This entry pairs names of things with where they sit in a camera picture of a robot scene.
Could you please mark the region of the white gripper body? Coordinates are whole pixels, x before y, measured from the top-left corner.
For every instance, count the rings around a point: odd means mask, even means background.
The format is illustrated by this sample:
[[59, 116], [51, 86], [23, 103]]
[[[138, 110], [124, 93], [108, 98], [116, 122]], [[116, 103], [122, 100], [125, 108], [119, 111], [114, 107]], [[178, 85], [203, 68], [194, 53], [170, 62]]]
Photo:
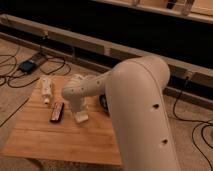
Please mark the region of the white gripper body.
[[80, 74], [74, 74], [70, 79], [71, 84], [71, 97], [70, 97], [70, 107], [73, 113], [83, 111], [85, 109], [85, 99], [80, 98], [77, 95], [76, 87], [84, 80], [84, 76]]

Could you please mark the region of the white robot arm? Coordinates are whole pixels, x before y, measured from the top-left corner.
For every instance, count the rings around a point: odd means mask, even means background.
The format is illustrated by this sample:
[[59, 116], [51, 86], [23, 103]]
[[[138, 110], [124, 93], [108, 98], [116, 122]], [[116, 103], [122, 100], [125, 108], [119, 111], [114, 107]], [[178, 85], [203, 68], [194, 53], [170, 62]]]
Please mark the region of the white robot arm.
[[96, 77], [71, 77], [62, 97], [71, 111], [88, 96], [105, 95], [125, 171], [181, 171], [163, 99], [170, 78], [159, 56], [124, 60]]

